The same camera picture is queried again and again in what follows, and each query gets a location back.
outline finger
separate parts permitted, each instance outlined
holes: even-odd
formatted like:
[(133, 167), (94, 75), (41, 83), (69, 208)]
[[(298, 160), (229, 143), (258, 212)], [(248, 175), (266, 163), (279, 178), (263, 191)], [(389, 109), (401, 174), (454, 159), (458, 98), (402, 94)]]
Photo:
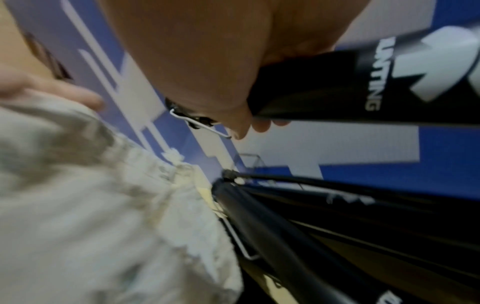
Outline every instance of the finger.
[(28, 86), (30, 79), (24, 72), (0, 64), (0, 94), (12, 95)]
[(253, 119), (252, 123), (251, 123), (251, 126), (252, 128), (259, 132), (259, 133), (263, 133), (263, 132), (266, 132), (268, 131), (268, 129), (270, 129), (270, 125), (272, 124), (271, 120), (270, 119)]
[(33, 75), (29, 75), (29, 78), (29, 89), (76, 101), (95, 111), (103, 109), (105, 105), (100, 95), (88, 89), (77, 87), (60, 80), (43, 79)]
[(279, 127), (286, 126), (290, 123), (288, 120), (273, 120), (272, 122)]
[(223, 123), (223, 125), (232, 130), (235, 139), (242, 139), (247, 135), (250, 124), (252, 123), (252, 113), (247, 103), (239, 107), (221, 112), (207, 112), (207, 117)]

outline blurry hand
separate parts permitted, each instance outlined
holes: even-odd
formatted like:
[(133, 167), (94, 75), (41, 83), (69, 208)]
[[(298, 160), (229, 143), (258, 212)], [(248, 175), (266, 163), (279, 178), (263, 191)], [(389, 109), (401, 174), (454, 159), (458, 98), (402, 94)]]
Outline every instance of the blurry hand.
[(36, 90), (70, 99), (92, 110), (104, 107), (100, 95), (59, 80), (43, 79), (0, 64), (0, 99), (20, 95), (26, 89)]
[(243, 138), (263, 65), (330, 51), (369, 0), (98, 0), (152, 84)]

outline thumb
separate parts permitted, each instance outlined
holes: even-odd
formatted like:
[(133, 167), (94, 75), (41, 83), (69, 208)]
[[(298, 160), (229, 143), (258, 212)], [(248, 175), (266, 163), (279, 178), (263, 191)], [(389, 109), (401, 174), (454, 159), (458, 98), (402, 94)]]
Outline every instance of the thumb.
[(252, 124), (252, 113), (246, 102), (226, 111), (208, 111), (205, 115), (221, 122), (225, 127), (232, 130), (233, 137), (237, 140), (247, 135), (250, 124)]

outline white arrow logo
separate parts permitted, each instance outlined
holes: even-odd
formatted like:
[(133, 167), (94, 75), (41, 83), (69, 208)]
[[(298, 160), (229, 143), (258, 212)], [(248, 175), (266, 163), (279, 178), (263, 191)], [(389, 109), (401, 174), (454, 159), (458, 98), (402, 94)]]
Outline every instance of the white arrow logo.
[[(430, 49), (400, 55), (395, 59), (393, 78), (424, 75), (410, 89), (424, 102), (430, 102), (448, 91), (475, 63), (480, 41), (470, 30), (443, 27), (421, 40)], [(469, 77), (480, 95), (480, 65)]]

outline white fabric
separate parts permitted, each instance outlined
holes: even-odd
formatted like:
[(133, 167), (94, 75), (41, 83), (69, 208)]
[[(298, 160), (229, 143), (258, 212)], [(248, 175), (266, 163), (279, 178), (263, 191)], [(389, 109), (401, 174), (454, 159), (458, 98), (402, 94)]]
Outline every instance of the white fabric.
[(33, 92), (2, 101), (0, 126), (2, 304), (236, 301), (233, 247), (175, 151)]

